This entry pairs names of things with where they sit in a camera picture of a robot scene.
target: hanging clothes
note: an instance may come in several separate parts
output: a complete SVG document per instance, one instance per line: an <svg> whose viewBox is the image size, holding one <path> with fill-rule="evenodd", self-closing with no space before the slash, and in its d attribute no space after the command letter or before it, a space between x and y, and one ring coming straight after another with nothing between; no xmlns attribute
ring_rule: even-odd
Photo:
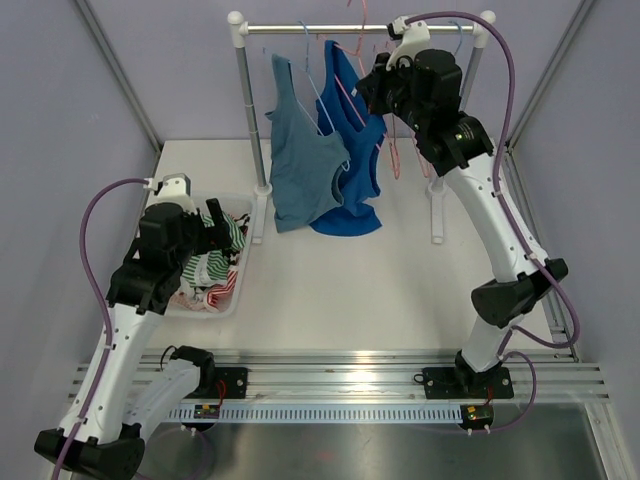
<svg viewBox="0 0 640 480"><path fill-rule="evenodd" d="M338 132L318 135L300 110L289 60L271 57L278 104L266 114L271 129L271 185L279 233L309 225L343 203L338 187L349 162Z"/></svg>
<svg viewBox="0 0 640 480"><path fill-rule="evenodd" d="M382 226L373 207L364 202L380 195L376 180L379 153L377 146L382 144L387 129L382 117L369 114L364 99L355 88L358 75L344 52L331 40L325 42L325 66L327 78L320 98L344 140L351 163L349 170L338 179L338 188L344 198L343 205L325 213L311 227L326 235L366 235ZM336 76L350 98L338 86ZM320 108L319 102L316 103L318 126L323 133L330 131L331 126L324 109ZM366 126L362 125L354 107Z"/></svg>

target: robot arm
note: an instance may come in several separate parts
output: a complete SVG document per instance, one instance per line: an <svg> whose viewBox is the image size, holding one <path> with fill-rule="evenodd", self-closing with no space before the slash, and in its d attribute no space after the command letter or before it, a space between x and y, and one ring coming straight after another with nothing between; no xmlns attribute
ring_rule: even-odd
<svg viewBox="0 0 640 480"><path fill-rule="evenodd" d="M132 403L128 401L140 358L169 299L180 287L189 259L231 246L218 201L207 200L214 226L205 227L190 197L186 176L165 177L155 196L156 202L140 219L139 235L111 277L106 298L113 341L105 345L103 331L73 405L59 427L40 432L35 444L37 453L55 463L74 426L80 423L63 466L97 479L133 478L145 442L168 412L187 395L209 390L216 380L211 353L180 347L158 378ZM110 352L101 369L105 349ZM89 409L79 418L96 377L100 381Z"/></svg>
<svg viewBox="0 0 640 480"><path fill-rule="evenodd" d="M493 145L482 124L460 111L462 71L454 56L427 49L424 22L389 24L400 40L392 53L381 53L369 75L356 85L369 111L392 113L416 134L420 153L456 193L489 255L494 280L471 294L478 313L471 337L456 357L456 378L468 391L482 385L500 366L500 349L510 327L520 322L551 288L525 254L498 196L515 214L536 258L558 281L567 273L562 259L550 259L534 240L513 203L505 182L496 191Z"/></svg>

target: gray wall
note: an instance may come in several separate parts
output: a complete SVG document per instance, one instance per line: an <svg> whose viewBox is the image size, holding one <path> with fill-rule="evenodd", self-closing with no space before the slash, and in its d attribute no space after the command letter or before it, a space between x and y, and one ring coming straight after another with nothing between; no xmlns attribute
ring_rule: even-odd
<svg viewBox="0 0 640 480"><path fill-rule="evenodd" d="M151 121L163 139L243 138L247 127L242 108L235 54L226 22L231 10L254 23L359 23L361 3L353 0L91 0L138 91ZM497 26L509 40L518 70L514 115L522 108L558 43L579 0L369 0L369 23L389 23L412 12L492 9ZM356 38L335 37L355 47ZM372 63L374 39L368 37L366 66ZM262 47L304 60L304 38L260 36L248 39L248 55L256 108L263 133L268 133L264 112L274 107L269 61ZM457 37L438 37L435 46L455 49ZM467 38L459 60L465 66L472 40ZM319 88L324 85L321 50L311 47L312 67ZM467 111L479 116L496 135L506 97L506 65L495 42L487 48ZM304 103L313 99L309 82L296 75L296 88Z"/></svg>
<svg viewBox="0 0 640 480"><path fill-rule="evenodd" d="M546 245L569 264L584 324L640 470L640 3L601 1L526 134L518 162Z"/></svg>
<svg viewBox="0 0 640 480"><path fill-rule="evenodd" d="M0 478L35 479L40 429L57 425L100 317L78 229L102 186L149 176L146 138L69 0L0 2ZM125 251L141 190L95 211L89 255L100 284Z"/></svg>

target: white table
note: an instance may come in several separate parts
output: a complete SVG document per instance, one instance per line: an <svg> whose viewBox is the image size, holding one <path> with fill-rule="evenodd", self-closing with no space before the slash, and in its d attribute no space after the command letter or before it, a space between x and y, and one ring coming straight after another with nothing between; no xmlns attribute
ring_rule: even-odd
<svg viewBox="0 0 640 480"><path fill-rule="evenodd" d="M268 142L263 147L268 158ZM452 192L444 202L445 242L431 244L427 181L410 141L400 141L398 148L399 180L389 168L388 149L378 163L382 194L370 203L381 229L356 238L324 236L310 228L278 234L270 205L263 243L251 246L236 312L225 319L167 318L149 347L460 348L476 318L471 290L493 278L489 259ZM251 194L255 184L245 140L167 142L156 179L176 172L191 178L193 190L212 194ZM551 339L540 305L523 325ZM510 347L541 349L521 335Z"/></svg>

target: black mounting plate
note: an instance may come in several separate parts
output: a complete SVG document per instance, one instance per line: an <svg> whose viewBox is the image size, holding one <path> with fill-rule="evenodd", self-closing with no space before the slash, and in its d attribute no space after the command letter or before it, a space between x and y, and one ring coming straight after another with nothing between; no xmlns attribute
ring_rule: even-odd
<svg viewBox="0 0 640 480"><path fill-rule="evenodd" d="M198 389L186 398L197 398L199 400L218 400L220 393L216 384L222 380L227 387L225 400L244 400L247 398L247 380L249 370L244 367L216 367L216 381L209 388Z"/></svg>
<svg viewBox="0 0 640 480"><path fill-rule="evenodd" d="M471 392L464 391L456 379L454 367L423 368L422 377L424 380L421 383L427 400L486 400L489 398L489 387L492 387L492 398L496 400L510 400L514 397L511 375L506 367L498 368L485 385Z"/></svg>

